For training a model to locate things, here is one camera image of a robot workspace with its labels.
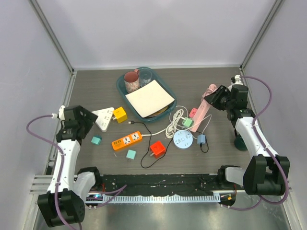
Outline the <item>pink power strip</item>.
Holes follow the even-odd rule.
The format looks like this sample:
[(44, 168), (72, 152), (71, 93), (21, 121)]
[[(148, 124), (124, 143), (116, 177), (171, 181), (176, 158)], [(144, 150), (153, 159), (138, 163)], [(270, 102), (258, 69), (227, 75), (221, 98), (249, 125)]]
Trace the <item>pink power strip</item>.
[(205, 99), (201, 100), (201, 104), (198, 107), (195, 115), (192, 118), (193, 126), (190, 129), (190, 132), (196, 132), (197, 131), (198, 127), (201, 124), (201, 121), (204, 119), (204, 117), (208, 113), (210, 107), (211, 107), (210, 104)]

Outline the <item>teal plug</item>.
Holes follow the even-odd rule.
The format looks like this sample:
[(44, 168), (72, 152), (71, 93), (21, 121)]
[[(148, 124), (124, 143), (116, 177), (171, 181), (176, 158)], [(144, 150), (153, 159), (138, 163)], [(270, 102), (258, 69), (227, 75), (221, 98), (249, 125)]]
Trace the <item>teal plug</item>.
[(95, 144), (95, 145), (99, 145), (102, 141), (102, 137), (99, 135), (95, 135), (93, 136), (91, 143)]

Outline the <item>white square power socket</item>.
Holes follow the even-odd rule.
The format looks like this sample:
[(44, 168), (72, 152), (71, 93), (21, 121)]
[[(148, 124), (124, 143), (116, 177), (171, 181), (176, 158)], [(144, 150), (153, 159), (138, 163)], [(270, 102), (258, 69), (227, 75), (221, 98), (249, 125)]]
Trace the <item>white square power socket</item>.
[(102, 132), (107, 131), (109, 124), (111, 122), (111, 119), (113, 117), (114, 110), (115, 110), (114, 107), (109, 107), (106, 109), (92, 111), (93, 114), (98, 116), (95, 123)]

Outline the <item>pink plug adapter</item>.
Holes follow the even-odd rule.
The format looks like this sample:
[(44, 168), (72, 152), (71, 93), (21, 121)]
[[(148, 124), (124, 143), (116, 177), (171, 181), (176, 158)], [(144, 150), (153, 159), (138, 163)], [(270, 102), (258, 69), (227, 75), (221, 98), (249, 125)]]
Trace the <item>pink plug adapter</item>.
[(190, 113), (189, 113), (189, 118), (193, 118), (195, 116), (196, 112), (197, 112), (197, 109), (196, 108), (192, 108)]

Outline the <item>yellow cube plug adapter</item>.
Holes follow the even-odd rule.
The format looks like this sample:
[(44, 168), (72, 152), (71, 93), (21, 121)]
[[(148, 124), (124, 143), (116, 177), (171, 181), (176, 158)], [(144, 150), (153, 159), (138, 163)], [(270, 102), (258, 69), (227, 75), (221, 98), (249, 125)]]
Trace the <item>yellow cube plug adapter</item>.
[(113, 120), (116, 120), (118, 123), (122, 123), (128, 119), (127, 113), (123, 107), (119, 107), (113, 111)]

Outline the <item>green plug with white cable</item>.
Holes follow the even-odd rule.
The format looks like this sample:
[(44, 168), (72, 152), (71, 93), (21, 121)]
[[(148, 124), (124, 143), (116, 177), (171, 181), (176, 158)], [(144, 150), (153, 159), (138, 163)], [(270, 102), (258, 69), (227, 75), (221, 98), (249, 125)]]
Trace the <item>green plug with white cable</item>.
[[(190, 132), (190, 129), (193, 126), (193, 120), (192, 118), (189, 118), (187, 108), (181, 105), (176, 106), (176, 107), (178, 107), (178, 110), (173, 114), (173, 118), (169, 117), (170, 124), (167, 126), (166, 131), (165, 131), (166, 136), (169, 138), (174, 136), (174, 134), (179, 130), (179, 127), (183, 128), (184, 130), (188, 130)], [(206, 119), (208, 121), (203, 131), (202, 132), (199, 131), (199, 133), (204, 134), (206, 128), (208, 127), (211, 121), (211, 118), (212, 118), (212, 115), (207, 115), (206, 117), (204, 117), (201, 123)]]

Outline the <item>blue cube usb charger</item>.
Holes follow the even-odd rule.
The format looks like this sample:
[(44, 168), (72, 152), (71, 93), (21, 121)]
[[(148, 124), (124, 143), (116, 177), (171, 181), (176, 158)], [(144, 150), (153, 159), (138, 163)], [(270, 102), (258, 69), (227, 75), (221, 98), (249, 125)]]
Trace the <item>blue cube usb charger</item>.
[(204, 134), (200, 134), (197, 136), (197, 144), (204, 145), (206, 143), (206, 136)]

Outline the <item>orange power strip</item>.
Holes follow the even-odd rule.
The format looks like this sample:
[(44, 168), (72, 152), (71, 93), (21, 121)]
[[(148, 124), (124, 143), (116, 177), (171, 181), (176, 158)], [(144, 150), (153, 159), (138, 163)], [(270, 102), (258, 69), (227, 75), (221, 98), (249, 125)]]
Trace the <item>orange power strip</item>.
[(140, 133), (140, 131), (134, 132), (132, 134), (129, 134), (127, 136), (124, 136), (122, 138), (119, 138), (115, 141), (113, 141), (112, 144), (112, 148), (114, 151), (118, 151), (121, 149), (124, 149), (126, 147), (129, 147), (135, 143), (138, 143), (142, 140), (142, 135)]

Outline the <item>teal plug adapter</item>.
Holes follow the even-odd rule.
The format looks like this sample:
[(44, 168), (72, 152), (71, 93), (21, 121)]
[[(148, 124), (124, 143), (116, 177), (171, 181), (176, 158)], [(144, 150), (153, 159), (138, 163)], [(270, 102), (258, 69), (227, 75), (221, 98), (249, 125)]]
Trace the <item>teal plug adapter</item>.
[(127, 152), (127, 155), (126, 155), (126, 158), (129, 160), (129, 161), (132, 161), (135, 159), (135, 156), (136, 156), (136, 151), (134, 150), (128, 150)]

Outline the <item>blue round socket hub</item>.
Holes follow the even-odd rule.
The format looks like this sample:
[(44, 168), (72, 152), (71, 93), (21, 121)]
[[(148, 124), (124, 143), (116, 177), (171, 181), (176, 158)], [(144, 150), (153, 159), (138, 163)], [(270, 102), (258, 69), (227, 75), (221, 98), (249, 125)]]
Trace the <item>blue round socket hub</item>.
[(174, 145), (180, 149), (188, 149), (193, 143), (193, 137), (188, 130), (178, 130), (173, 136)]

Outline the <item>red cube plug adapter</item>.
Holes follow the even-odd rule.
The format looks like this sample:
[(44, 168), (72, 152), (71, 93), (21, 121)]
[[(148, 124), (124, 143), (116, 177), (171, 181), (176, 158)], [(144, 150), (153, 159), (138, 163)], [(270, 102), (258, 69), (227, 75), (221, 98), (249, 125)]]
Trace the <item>red cube plug adapter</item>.
[(161, 141), (157, 141), (154, 144), (150, 145), (151, 155), (154, 156), (156, 159), (162, 157), (166, 152), (166, 147)]

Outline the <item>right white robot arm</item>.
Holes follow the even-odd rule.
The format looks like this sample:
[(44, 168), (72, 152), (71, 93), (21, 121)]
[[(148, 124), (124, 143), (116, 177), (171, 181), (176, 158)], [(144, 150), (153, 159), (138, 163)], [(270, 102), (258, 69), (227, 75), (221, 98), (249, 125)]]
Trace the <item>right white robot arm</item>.
[(217, 185), (228, 189), (238, 184), (249, 195), (286, 195), (290, 161), (287, 157), (279, 156), (260, 130), (256, 115), (248, 108), (248, 87), (242, 84), (217, 87), (212, 84), (203, 99), (213, 108), (227, 112), (227, 119), (235, 129), (235, 144), (243, 143), (251, 156), (246, 169), (221, 166), (216, 178)]

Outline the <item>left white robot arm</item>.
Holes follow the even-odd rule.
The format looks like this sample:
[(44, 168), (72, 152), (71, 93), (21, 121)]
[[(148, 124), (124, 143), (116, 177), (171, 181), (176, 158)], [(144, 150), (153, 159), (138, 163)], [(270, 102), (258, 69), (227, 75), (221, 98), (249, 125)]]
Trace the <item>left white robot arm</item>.
[(82, 140), (98, 116), (80, 105), (62, 106), (58, 113), (61, 128), (56, 135), (57, 160), (53, 178), (45, 194), (38, 197), (38, 207), (49, 227), (81, 224), (85, 216), (88, 192), (101, 188), (102, 179), (96, 167), (81, 169), (75, 166)]

